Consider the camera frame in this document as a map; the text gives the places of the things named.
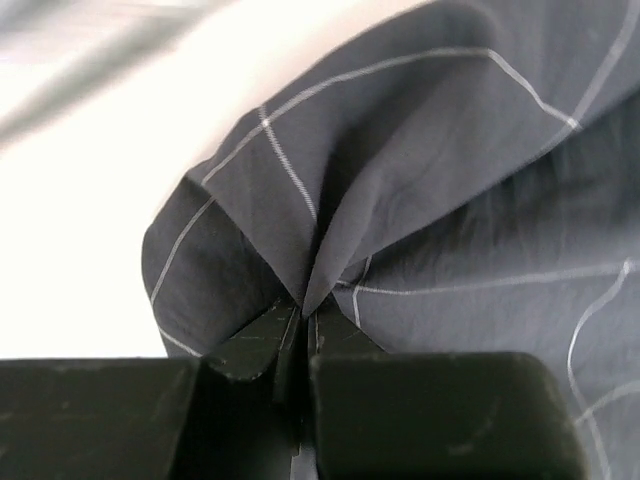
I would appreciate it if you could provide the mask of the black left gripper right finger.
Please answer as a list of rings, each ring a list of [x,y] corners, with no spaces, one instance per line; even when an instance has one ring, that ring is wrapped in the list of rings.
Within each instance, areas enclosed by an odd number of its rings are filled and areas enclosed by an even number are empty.
[[[307,324],[323,479],[584,479],[557,382],[522,352],[390,354],[342,314]]]

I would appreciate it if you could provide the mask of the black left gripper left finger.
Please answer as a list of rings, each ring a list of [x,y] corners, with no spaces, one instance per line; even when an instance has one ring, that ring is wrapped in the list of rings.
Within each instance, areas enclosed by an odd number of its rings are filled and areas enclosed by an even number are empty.
[[[278,302],[202,357],[1,365],[5,479],[286,479],[276,382],[297,327]]]

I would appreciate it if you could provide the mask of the dark grey checked pillowcase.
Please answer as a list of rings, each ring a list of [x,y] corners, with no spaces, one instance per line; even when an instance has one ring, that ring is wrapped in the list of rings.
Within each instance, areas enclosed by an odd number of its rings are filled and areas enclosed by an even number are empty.
[[[149,226],[166,351],[288,294],[391,351],[518,350],[639,475],[639,5],[435,1],[246,113]]]

